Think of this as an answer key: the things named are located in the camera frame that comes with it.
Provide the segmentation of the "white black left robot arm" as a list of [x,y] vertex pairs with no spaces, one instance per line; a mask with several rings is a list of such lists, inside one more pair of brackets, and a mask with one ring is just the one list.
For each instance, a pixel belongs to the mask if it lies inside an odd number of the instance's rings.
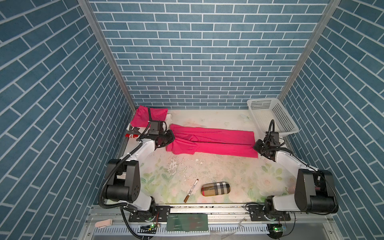
[[109,160],[98,196],[101,208],[120,208],[132,213],[140,222],[153,220],[157,213],[155,199],[141,191],[139,161],[175,140],[164,120],[154,120],[150,108],[147,114],[148,125],[136,138],[138,145],[122,159]]

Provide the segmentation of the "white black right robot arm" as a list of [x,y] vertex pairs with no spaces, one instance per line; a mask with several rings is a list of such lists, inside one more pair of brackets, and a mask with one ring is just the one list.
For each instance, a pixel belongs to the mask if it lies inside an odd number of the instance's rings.
[[315,215],[337,213],[339,201],[332,173],[310,166],[282,147],[274,120],[271,120],[265,138],[255,143],[254,150],[296,176],[294,193],[267,197],[263,207],[266,219],[274,221],[288,212]]

